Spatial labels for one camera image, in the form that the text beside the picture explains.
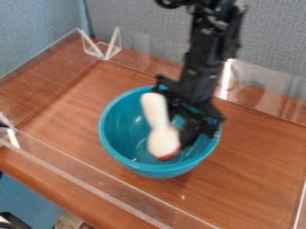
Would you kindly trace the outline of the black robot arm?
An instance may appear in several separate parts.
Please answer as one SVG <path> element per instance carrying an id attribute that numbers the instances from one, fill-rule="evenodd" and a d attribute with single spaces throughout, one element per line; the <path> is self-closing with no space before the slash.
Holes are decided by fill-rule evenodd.
<path id="1" fill-rule="evenodd" d="M 168 10 L 186 7 L 192 16 L 188 50 L 183 69 L 175 81 L 155 76 L 154 90 L 166 96 L 172 117 L 186 120 L 179 131 L 182 147 L 188 147 L 204 135 L 214 138 L 224 116 L 211 103 L 222 70 L 236 57 L 240 29 L 247 4 L 243 0 L 154 0 Z"/>

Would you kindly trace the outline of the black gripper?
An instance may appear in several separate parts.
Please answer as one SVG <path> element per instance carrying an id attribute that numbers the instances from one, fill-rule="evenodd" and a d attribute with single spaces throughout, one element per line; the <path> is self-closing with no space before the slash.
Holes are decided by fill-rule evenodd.
<path id="1" fill-rule="evenodd" d="M 178 80 L 156 74 L 154 92 L 164 95 L 170 121 L 176 116 L 184 119 L 179 140 L 182 148 L 190 147 L 200 135 L 214 139 L 224 116 L 212 105 L 224 60 L 219 56 L 195 57 L 187 53 Z"/>

